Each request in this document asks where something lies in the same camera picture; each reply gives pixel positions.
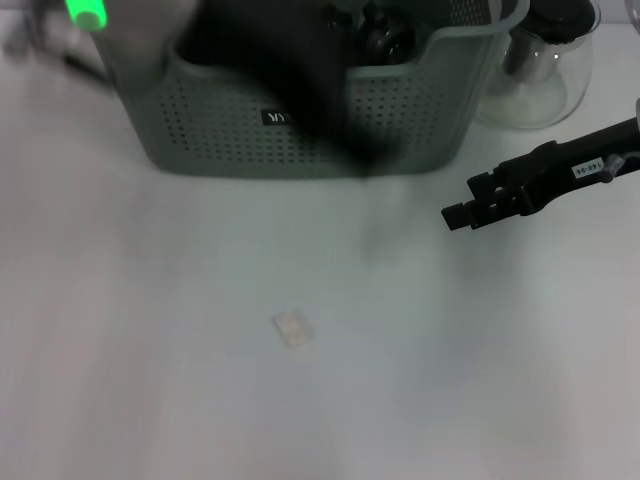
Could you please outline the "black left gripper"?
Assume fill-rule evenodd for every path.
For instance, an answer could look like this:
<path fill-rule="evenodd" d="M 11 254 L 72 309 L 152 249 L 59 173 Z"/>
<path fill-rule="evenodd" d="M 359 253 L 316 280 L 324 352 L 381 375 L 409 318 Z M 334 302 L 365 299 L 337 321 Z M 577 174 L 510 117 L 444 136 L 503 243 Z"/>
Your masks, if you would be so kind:
<path fill-rule="evenodd" d="M 345 154 L 358 175 L 373 175 L 398 150 L 353 121 L 339 43 L 319 8 L 305 1 L 200 1 L 178 38 L 178 53 L 255 81 L 303 138 Z"/>

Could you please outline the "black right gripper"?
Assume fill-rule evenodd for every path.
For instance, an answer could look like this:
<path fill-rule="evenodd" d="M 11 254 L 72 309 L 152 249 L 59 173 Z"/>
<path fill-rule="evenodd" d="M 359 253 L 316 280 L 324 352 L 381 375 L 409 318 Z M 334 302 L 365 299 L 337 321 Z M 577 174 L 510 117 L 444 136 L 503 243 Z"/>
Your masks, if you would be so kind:
<path fill-rule="evenodd" d="M 471 177 L 473 200 L 446 207 L 441 215 L 450 231 L 476 230 L 533 215 L 565 194 L 638 169 L 639 121 L 633 117 L 572 141 L 547 142 Z"/>

